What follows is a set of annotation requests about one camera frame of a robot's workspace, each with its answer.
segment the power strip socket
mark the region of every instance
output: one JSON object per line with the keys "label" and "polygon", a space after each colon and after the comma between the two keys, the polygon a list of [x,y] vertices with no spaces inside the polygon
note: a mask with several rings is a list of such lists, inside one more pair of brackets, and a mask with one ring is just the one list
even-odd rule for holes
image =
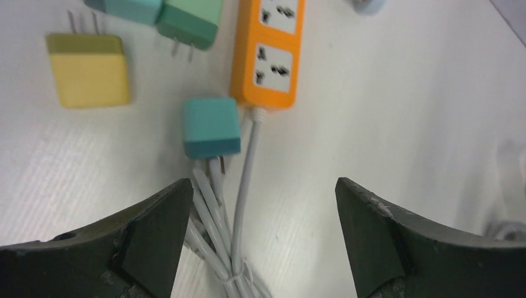
{"label": "power strip socket", "polygon": [[294,104],[304,10],[305,0],[240,1],[230,85],[240,106]]}

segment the power adapter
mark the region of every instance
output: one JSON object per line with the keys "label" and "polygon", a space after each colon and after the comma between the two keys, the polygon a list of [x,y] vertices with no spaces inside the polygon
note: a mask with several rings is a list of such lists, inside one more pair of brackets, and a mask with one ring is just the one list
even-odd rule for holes
{"label": "power adapter", "polygon": [[157,31],[179,42],[207,50],[214,43],[223,0],[166,0],[157,21]]}
{"label": "power adapter", "polygon": [[184,149],[199,160],[241,151],[238,109],[232,98],[189,99],[183,104]]}
{"label": "power adapter", "polygon": [[84,0],[84,4],[122,19],[154,25],[163,7],[163,0]]}
{"label": "power adapter", "polygon": [[294,104],[304,10],[305,0],[239,2],[230,94],[240,106]]}
{"label": "power adapter", "polygon": [[72,33],[46,36],[55,77],[56,91],[63,107],[108,107],[130,103],[128,71],[122,40],[115,35],[77,34],[74,17],[68,11]]}

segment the white cable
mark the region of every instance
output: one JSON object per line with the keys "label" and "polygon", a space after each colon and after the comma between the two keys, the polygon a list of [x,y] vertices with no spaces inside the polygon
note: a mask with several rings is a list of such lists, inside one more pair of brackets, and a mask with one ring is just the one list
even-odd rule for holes
{"label": "white cable", "polygon": [[243,262],[241,259],[241,236],[243,234],[243,216],[247,203],[248,187],[250,184],[250,177],[252,173],[252,165],[254,164],[254,156],[256,154],[257,138],[259,136],[259,129],[265,120],[266,111],[261,108],[254,108],[252,115],[252,132],[250,134],[250,141],[248,143],[247,154],[245,157],[245,164],[243,166],[243,173],[241,175],[241,183],[239,184],[238,200],[236,203],[236,212],[234,213],[234,229],[232,231],[232,270],[234,274],[239,274],[243,269]]}
{"label": "white cable", "polygon": [[226,217],[223,198],[223,174],[219,159],[211,158],[208,160],[212,185],[208,182],[208,178],[202,169],[195,168],[193,170],[195,178],[192,181],[194,185],[194,205],[202,224],[212,240],[215,251],[206,243],[192,220],[189,221],[185,239],[192,248],[198,250],[214,269],[217,278],[225,287],[228,298],[255,298],[252,287],[256,288],[260,297],[272,298],[262,279],[248,267],[241,256],[241,227],[243,225],[243,213],[254,162],[256,140],[261,123],[266,116],[264,109],[254,109],[251,112],[253,121],[252,133],[241,176],[241,184],[239,185],[233,233],[230,232],[229,222]]}
{"label": "white cable", "polygon": [[193,172],[195,180],[199,185],[199,189],[201,190],[201,193],[205,198],[205,202],[207,202],[206,205],[208,206],[210,214],[212,215],[215,226],[217,227],[219,234],[221,235],[221,239],[223,240],[223,247],[225,248],[226,253],[230,254],[230,235],[228,233],[228,229],[226,228],[226,222],[223,219],[223,212],[217,204],[217,199],[214,196],[214,192],[212,191],[210,183],[208,182],[207,175],[205,174],[205,172],[203,172],[203,170],[197,168],[194,169]]}
{"label": "white cable", "polygon": [[[189,234],[189,240],[192,245],[196,246],[201,254],[205,257],[205,260],[210,264],[214,269],[215,274],[222,280],[228,280],[230,278],[230,273],[226,270],[225,266],[219,260],[214,251],[206,243],[205,239],[199,234],[197,228],[195,227],[193,221],[188,221],[188,227],[186,228],[186,234]],[[238,290],[235,288],[232,282],[224,284],[225,291],[228,294],[228,298],[242,298],[238,294]]]}
{"label": "white cable", "polygon": [[[212,180],[214,194],[220,203],[219,208],[225,218],[226,230],[229,235],[232,235],[230,221],[228,220],[228,214],[226,214],[225,198],[223,197],[223,173],[221,171],[221,161],[219,158],[210,158],[208,160],[208,169],[210,169],[210,179]],[[227,249],[228,253],[230,253],[230,244]]]}

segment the cable strain relief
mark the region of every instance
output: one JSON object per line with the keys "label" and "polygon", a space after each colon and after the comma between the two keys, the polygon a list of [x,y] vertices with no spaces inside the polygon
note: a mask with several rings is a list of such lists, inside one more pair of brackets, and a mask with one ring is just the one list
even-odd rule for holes
{"label": "cable strain relief", "polygon": [[264,123],[265,119],[267,118],[267,110],[262,107],[253,107],[250,115],[252,117],[252,121]]}

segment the teal power adapter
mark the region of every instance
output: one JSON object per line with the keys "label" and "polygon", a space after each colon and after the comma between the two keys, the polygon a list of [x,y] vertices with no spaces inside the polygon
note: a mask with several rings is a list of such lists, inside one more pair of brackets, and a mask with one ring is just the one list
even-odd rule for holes
{"label": "teal power adapter", "polygon": [[163,0],[84,0],[87,7],[126,20],[154,25]]}
{"label": "teal power adapter", "polygon": [[233,98],[189,99],[183,104],[184,150],[195,160],[241,152],[238,107]]}

